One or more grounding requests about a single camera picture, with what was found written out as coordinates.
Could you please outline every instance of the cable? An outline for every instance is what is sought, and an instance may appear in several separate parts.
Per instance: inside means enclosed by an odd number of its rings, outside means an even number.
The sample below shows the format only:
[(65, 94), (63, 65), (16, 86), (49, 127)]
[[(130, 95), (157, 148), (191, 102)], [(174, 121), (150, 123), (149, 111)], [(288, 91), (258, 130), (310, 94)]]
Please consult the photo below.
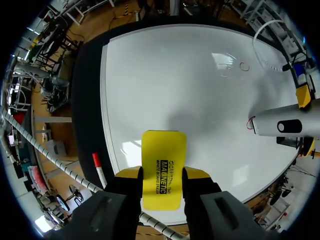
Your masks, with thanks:
[(113, 11), (113, 18), (111, 19), (110, 23), (109, 23), (109, 30), (110, 30), (110, 27), (111, 27), (111, 24), (112, 22), (116, 19), (116, 14), (115, 14), (115, 11)]
[[(69, 175), (72, 179), (89, 189), (90, 191), (96, 193), (98, 191), (103, 191), (100, 187), (94, 185), (93, 183), (89, 182), (76, 172), (72, 171), (71, 168), (65, 166), (61, 160), (57, 158), (56, 155), (51, 154), (48, 152), (37, 140), (31, 136), (5, 109), (3, 106), (0, 105), (0, 114), (4, 119), (6, 119), (15, 129), (29, 142), (31, 143), (36, 150), (38, 150), (41, 154), (43, 154), (50, 162), (60, 168), (63, 172)], [(159, 233), (162, 233), (168, 238), (172, 240), (182, 240), (185, 238), (184, 235), (176, 232), (169, 226), (163, 224), (162, 222), (158, 221), (157, 219), (153, 218), (152, 216), (146, 214), (145, 212), (141, 212), (139, 216), (140, 220), (143, 222), (148, 223), (151, 227), (156, 229)]]
[(23, 109), (23, 108), (25, 107), (25, 104), (27, 103), (27, 98), (26, 98), (25, 93), (24, 93), (21, 89), (15, 89), (15, 91), (18, 91), (18, 92), (22, 93), (22, 95), (23, 95), (23, 97), (24, 97), (24, 104), (23, 104), (22, 107), (19, 107), (19, 108), (14, 107), (14, 106), (10, 106), (9, 108), (10, 108), (10, 109), (15, 109), (15, 110), (19, 111), (19, 110), (21, 110), (21, 109)]
[(80, 36), (80, 37), (82, 37), (83, 38), (83, 41), (85, 41), (86, 40), (86, 38), (83, 36), (83, 35), (81, 35), (81, 34), (75, 34), (75, 33), (73, 33), (70, 29), (68, 29), (69, 31), (70, 31), (70, 33), (72, 33), (73, 35), (76, 35), (76, 36)]
[(292, 168), (294, 168), (295, 170), (297, 170), (297, 171), (299, 171), (299, 172), (301, 172), (301, 173), (304, 173), (304, 174), (307, 174), (307, 175), (310, 175), (310, 176), (313, 176), (313, 177), (315, 177), (316, 178), (316, 176), (315, 175), (313, 175), (313, 174), (311, 174), (310, 172), (308, 172), (307, 170), (304, 170), (304, 169), (302, 169), (301, 167), (299, 167), (299, 168), (301, 168), (303, 171), (301, 171), (301, 170), (299, 170), (298, 168), (296, 168), (295, 166), (292, 166)]
[(283, 23), (283, 22), (284, 22), (284, 21), (278, 20), (278, 19), (275, 19), (275, 20), (271, 20), (271, 21), (266, 22), (265, 24), (263, 24), (263, 25), (258, 29), (258, 31), (256, 31), (256, 33), (255, 33), (255, 35), (254, 35), (254, 37), (253, 37), (253, 39), (252, 39), (253, 50), (254, 50), (257, 58), (258, 58), (259, 60), (261, 60), (262, 62), (264, 62), (269, 68), (271, 68), (271, 69), (273, 69), (273, 70), (275, 70), (275, 71), (277, 71), (277, 72), (283, 72), (283, 66), (281, 66), (281, 67), (275, 67), (275, 66), (272, 66), (271, 64), (269, 64), (269, 62), (268, 62), (267, 60), (265, 60), (265, 59), (258, 53), (258, 51), (256, 50), (256, 47), (255, 47), (255, 43), (256, 43), (256, 40), (257, 40), (257, 37), (258, 37), (259, 33), (260, 33), (266, 26), (268, 26), (268, 25), (270, 25), (270, 24), (273, 24), (273, 23)]
[(310, 174), (310, 173), (308, 173), (308, 172), (300, 171), (300, 170), (297, 169), (297, 168), (289, 169), (289, 170), (287, 170), (287, 172), (297, 172), (297, 173), (302, 173), (302, 174), (309, 175), (309, 176), (312, 176), (312, 177), (314, 177), (314, 178), (317, 178), (315, 175)]
[(248, 127), (248, 123), (249, 123), (252, 119), (254, 119), (255, 117), (256, 117), (256, 116), (250, 117), (249, 120), (246, 122), (246, 128), (247, 128), (247, 129), (249, 129), (249, 130), (254, 129), (253, 127), (252, 127), (252, 128), (249, 128), (249, 127)]

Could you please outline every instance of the whiteboard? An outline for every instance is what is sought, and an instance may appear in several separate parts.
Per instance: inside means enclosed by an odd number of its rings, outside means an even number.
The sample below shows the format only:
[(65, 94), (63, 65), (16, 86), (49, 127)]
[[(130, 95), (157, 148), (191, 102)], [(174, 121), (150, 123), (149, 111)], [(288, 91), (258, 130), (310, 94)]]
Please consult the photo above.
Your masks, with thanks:
[[(256, 48), (271, 65), (286, 64), (270, 45), (257, 40)], [(246, 127), (261, 111), (297, 103), (291, 73), (262, 65), (251, 36), (207, 25), (130, 32), (103, 47), (100, 86), (114, 173), (141, 165), (145, 131), (181, 131), (187, 135), (185, 165), (204, 170), (246, 202), (297, 154)], [(169, 225), (186, 221), (183, 200), (177, 211), (145, 212)]]

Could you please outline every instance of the red object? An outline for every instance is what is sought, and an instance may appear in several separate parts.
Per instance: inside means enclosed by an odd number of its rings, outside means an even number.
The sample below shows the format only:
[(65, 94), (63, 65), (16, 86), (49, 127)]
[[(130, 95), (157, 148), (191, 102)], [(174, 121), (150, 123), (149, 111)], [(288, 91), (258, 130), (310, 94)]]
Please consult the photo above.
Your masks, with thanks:
[(93, 161), (94, 161), (94, 166), (96, 168), (100, 168), (101, 167), (101, 162), (98, 156), (97, 152), (92, 153), (92, 157), (93, 157)]
[(240, 66), (239, 66), (239, 67), (241, 68), (241, 70), (242, 70), (242, 71), (245, 71), (245, 72), (248, 72), (248, 71), (250, 70), (250, 66), (248, 65), (248, 69), (243, 69), (243, 68), (242, 68), (242, 64), (245, 64), (245, 63), (244, 63), (243, 61), (240, 62)]
[(24, 113), (17, 113), (16, 115), (12, 116), (17, 122), (18, 124), (22, 124), (22, 122), (24, 121), (24, 117), (25, 117), (25, 114)]

